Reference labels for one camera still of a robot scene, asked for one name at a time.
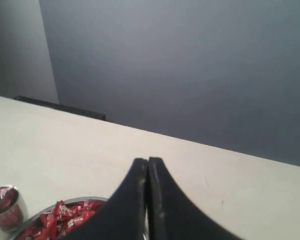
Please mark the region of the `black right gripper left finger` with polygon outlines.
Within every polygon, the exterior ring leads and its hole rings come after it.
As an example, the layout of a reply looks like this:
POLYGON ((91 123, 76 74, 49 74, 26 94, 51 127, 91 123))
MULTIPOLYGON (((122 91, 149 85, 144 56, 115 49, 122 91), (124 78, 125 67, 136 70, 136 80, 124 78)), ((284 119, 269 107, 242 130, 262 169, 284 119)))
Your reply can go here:
POLYGON ((71 230, 65 240, 143 240, 148 161, 133 160, 124 180, 96 213, 71 230))

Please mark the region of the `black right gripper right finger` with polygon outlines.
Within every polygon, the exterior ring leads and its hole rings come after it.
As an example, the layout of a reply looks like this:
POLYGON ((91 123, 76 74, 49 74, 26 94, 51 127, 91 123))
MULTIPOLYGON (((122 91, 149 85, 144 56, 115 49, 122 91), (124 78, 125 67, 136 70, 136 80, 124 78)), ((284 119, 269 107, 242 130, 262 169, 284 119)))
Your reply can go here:
POLYGON ((151 240, 240 239, 203 213, 186 196, 161 158, 149 158, 147 184, 151 240))

